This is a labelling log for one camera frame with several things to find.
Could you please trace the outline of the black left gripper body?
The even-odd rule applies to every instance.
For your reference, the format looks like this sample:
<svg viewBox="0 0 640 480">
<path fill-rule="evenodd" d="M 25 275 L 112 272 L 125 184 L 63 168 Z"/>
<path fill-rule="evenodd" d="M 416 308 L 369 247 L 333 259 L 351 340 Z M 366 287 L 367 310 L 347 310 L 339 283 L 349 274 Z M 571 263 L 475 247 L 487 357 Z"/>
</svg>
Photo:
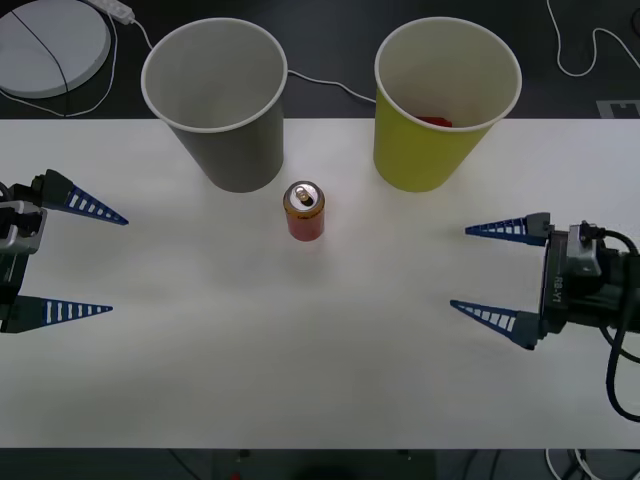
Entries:
<svg viewBox="0 0 640 480">
<path fill-rule="evenodd" d="M 12 305 L 21 289 L 26 271 L 25 254 L 2 254 L 0 263 L 0 303 Z"/>
</svg>

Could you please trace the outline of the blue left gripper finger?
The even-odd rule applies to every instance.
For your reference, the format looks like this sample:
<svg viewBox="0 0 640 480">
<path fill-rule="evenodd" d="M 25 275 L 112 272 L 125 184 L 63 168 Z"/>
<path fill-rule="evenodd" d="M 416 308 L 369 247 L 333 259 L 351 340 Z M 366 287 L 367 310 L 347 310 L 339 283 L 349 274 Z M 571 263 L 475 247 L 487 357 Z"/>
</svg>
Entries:
<svg viewBox="0 0 640 480">
<path fill-rule="evenodd" d="M 45 208 L 117 225 L 129 224 L 118 212 L 55 170 L 48 169 L 44 174 L 36 176 L 32 181 L 32 188 Z"/>
<path fill-rule="evenodd" d="M 1 305 L 1 332 L 17 334 L 111 312 L 107 305 L 17 296 Z"/>
</svg>

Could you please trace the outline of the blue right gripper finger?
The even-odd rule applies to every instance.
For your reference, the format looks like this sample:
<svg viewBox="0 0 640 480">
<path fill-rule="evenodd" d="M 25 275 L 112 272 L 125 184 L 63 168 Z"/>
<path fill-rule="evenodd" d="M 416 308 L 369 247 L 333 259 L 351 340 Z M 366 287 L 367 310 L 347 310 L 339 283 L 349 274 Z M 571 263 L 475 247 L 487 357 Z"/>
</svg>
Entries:
<svg viewBox="0 0 640 480">
<path fill-rule="evenodd" d="M 526 350 L 546 336 L 536 313 L 451 300 L 450 306 Z"/>
<path fill-rule="evenodd" d="M 505 240 L 530 246 L 543 247 L 553 225 L 549 212 L 528 214 L 524 217 L 500 220 L 466 227 L 466 235 Z"/>
</svg>

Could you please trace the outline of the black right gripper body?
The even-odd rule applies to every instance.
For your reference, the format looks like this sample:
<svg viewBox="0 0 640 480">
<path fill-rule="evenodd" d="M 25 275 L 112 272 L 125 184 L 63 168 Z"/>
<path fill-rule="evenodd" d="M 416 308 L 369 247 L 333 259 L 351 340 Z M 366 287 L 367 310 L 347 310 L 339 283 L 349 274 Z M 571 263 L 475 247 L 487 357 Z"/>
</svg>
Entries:
<svg viewBox="0 0 640 480">
<path fill-rule="evenodd" d="M 546 247 L 540 316 L 558 334 L 571 323 L 613 327 L 619 322 L 624 254 L 602 240 L 580 241 L 579 229 L 551 233 Z"/>
</svg>

